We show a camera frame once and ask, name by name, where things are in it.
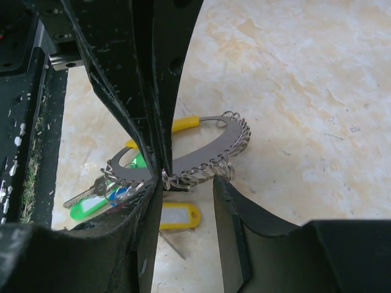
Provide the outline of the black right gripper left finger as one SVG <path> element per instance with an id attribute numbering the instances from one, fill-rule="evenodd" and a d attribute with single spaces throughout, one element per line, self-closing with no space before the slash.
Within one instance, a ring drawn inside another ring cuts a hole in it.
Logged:
<path id="1" fill-rule="evenodd" d="M 1 226 L 2 292 L 150 292 L 163 184 L 72 230 Z"/>

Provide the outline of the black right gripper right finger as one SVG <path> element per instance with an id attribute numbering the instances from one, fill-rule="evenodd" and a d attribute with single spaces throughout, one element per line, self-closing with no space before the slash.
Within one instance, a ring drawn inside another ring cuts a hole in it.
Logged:
<path id="1" fill-rule="evenodd" d="M 225 292 L 389 292 L 389 220 L 297 226 L 213 180 Z"/>

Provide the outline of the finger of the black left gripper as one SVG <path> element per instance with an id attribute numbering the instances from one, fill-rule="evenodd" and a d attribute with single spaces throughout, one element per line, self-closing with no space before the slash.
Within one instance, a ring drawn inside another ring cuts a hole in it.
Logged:
<path id="1" fill-rule="evenodd" d="M 171 175 L 172 124 L 184 62 L 201 0 L 153 1 L 152 70 L 162 168 Z"/>
<path id="2" fill-rule="evenodd" d="M 94 92 L 136 141 L 149 172 L 159 169 L 149 77 L 152 34 L 144 1 L 63 1 Z"/>

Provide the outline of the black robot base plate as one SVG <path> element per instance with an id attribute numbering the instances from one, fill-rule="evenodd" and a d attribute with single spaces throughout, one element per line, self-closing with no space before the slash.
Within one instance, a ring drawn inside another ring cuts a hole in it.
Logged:
<path id="1" fill-rule="evenodd" d="M 81 65 L 60 1 L 1 2 L 1 223 L 51 226 L 68 71 Z"/>

